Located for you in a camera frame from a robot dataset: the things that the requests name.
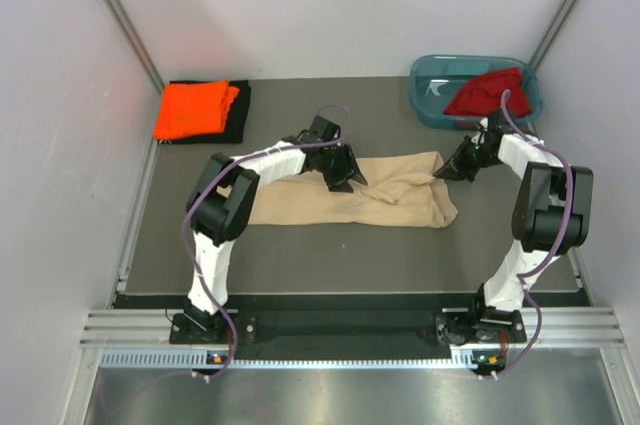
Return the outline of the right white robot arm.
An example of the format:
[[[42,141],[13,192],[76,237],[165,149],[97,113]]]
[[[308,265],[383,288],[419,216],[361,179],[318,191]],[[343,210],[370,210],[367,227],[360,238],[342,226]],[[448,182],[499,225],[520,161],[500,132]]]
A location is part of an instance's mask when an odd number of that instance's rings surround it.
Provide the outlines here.
[[[456,345],[524,340],[520,310],[529,290],[558,257],[582,245],[589,230],[594,176],[570,166],[536,137],[513,129],[495,110],[481,121],[435,173],[450,181],[475,180],[483,168],[504,164],[519,178],[511,218],[513,243],[495,274],[481,284],[466,312],[446,312],[438,329]]]

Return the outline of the beige t shirt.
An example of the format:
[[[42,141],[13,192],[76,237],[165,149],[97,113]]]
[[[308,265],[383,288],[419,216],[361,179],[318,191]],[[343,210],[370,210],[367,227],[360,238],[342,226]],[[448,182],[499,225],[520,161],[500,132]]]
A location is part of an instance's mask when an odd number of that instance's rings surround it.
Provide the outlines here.
[[[362,158],[368,184],[354,185],[351,193],[329,191],[318,172],[290,176],[258,190],[249,223],[445,228],[458,210],[446,183],[434,176],[443,164],[435,151]]]

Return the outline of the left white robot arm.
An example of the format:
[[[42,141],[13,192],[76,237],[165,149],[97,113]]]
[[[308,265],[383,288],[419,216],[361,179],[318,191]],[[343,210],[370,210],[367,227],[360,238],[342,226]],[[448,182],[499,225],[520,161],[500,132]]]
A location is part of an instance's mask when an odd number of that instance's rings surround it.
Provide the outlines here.
[[[257,193],[278,180],[318,172],[331,192],[351,193],[354,183],[365,185],[350,145],[341,128],[317,115],[297,135],[249,155],[211,156],[186,206],[181,238],[193,266],[184,317],[205,341],[226,332],[223,305],[228,300],[227,274],[236,240],[249,224]]]

